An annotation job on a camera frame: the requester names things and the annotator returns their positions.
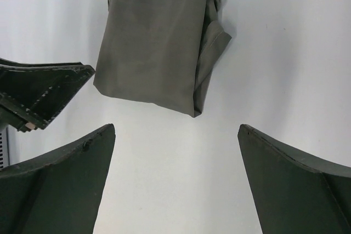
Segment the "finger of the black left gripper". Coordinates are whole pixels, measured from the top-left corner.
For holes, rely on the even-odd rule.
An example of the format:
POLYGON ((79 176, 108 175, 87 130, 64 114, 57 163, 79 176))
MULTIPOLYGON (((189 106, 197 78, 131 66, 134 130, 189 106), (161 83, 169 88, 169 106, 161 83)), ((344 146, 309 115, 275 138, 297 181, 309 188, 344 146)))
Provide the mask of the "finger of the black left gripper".
POLYGON ((46 129, 94 73, 81 62, 23 64, 1 59, 1 129, 46 129))

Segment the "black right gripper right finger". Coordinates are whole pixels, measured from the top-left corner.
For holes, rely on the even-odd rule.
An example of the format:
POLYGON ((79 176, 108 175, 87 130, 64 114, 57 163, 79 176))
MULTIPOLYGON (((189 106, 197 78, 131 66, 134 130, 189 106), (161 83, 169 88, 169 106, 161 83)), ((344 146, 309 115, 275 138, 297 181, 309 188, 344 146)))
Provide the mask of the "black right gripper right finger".
POLYGON ((350 233, 350 168, 250 125, 238 141, 263 233, 350 233))

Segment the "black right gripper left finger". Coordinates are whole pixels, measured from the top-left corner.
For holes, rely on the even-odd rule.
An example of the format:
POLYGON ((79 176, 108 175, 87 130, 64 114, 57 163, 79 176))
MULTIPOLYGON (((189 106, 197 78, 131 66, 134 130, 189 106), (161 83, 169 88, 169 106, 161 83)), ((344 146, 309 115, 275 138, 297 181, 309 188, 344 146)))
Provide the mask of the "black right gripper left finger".
POLYGON ((1 169, 1 233, 93 233, 114 145, 106 124, 1 169))

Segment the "grey t-shirt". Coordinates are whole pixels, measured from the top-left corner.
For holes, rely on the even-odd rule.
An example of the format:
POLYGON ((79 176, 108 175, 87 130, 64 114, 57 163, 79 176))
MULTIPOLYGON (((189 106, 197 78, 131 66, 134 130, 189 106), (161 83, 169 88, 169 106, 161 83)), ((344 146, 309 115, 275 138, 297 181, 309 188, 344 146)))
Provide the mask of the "grey t-shirt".
POLYGON ((221 0, 107 0, 94 85, 108 97, 197 117, 231 41, 221 0))

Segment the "white plastic laundry basket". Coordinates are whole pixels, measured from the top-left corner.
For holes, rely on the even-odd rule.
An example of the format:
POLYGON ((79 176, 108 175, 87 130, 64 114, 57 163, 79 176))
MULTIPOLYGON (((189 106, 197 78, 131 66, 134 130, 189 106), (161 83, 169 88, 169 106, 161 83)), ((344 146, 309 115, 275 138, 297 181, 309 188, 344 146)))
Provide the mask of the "white plastic laundry basket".
POLYGON ((0 169, 9 166, 8 128, 0 133, 0 169))

